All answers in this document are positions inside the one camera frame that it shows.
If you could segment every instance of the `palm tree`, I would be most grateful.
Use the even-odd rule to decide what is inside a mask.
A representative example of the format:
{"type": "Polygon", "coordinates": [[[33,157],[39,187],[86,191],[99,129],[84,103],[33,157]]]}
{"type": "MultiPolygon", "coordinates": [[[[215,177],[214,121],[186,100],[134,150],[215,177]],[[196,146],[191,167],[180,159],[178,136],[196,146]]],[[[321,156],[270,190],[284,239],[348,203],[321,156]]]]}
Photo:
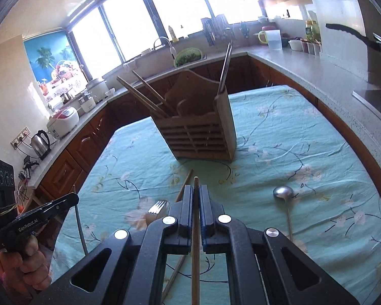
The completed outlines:
{"type": "Polygon", "coordinates": [[[51,48],[41,47],[37,50],[41,57],[37,58],[36,63],[42,68],[47,69],[49,66],[55,70],[51,63],[55,62],[55,57],[51,53],[51,48]]]}
{"type": "Polygon", "coordinates": [[[61,51],[61,55],[64,60],[74,60],[75,56],[72,54],[72,48],[70,46],[65,47],[61,51]]]}

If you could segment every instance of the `fork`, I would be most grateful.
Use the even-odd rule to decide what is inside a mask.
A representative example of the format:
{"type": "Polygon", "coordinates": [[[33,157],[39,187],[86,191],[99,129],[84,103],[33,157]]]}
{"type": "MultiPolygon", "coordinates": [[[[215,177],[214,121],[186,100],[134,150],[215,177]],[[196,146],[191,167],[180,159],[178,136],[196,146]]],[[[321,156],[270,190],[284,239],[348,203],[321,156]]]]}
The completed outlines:
{"type": "Polygon", "coordinates": [[[168,203],[169,202],[166,200],[158,201],[148,210],[145,214],[145,222],[147,223],[147,226],[165,214],[168,203]]]}

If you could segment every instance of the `white countertop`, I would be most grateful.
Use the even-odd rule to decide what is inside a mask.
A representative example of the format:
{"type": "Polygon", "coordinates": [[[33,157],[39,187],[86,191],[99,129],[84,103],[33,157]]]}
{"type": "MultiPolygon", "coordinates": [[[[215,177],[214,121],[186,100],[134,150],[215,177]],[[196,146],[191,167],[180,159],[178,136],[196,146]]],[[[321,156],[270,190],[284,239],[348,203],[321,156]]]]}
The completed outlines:
{"type": "MultiPolygon", "coordinates": [[[[222,60],[225,53],[223,51],[210,54],[206,59],[191,63],[191,65],[185,67],[168,70],[146,80],[153,82],[178,73],[183,68],[196,67],[222,60]]],[[[232,57],[243,55],[248,55],[267,64],[318,97],[354,131],[381,168],[381,120],[352,96],[354,89],[377,89],[376,86],[326,60],[303,52],[294,52],[290,49],[270,51],[267,46],[244,47],[233,50],[232,57]]],[[[127,90],[121,88],[106,101],[98,103],[92,111],[82,115],[78,125],[72,132],[58,141],[52,147],[51,153],[31,173],[28,187],[36,189],[51,165],[75,135],[108,102],[112,102],[126,93],[127,90]]]]}

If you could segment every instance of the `metal spoon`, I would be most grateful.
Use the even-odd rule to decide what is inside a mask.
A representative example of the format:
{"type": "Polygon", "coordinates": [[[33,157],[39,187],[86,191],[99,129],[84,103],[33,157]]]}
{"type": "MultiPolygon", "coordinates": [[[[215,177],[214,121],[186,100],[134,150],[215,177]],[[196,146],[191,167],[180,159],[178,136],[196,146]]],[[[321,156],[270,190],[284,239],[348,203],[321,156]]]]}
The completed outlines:
{"type": "Polygon", "coordinates": [[[288,186],[276,187],[273,191],[273,195],[274,195],[274,197],[278,197],[278,198],[283,199],[285,201],[285,208],[287,209],[289,240],[291,240],[291,242],[293,242],[291,217],[289,216],[289,209],[288,209],[288,199],[290,199],[293,196],[293,189],[291,187],[288,187],[288,186]]]}

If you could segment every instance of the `electric kettle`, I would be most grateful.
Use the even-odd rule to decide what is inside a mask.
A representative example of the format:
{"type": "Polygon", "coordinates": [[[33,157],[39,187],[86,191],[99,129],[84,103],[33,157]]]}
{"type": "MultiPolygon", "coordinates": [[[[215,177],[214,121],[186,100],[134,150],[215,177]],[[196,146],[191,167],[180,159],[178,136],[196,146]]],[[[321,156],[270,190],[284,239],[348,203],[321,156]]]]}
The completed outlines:
{"type": "Polygon", "coordinates": [[[48,134],[43,130],[39,130],[38,133],[32,137],[31,146],[38,157],[43,160],[51,151],[48,134]],[[45,135],[47,141],[41,137],[42,134],[45,135]]]}

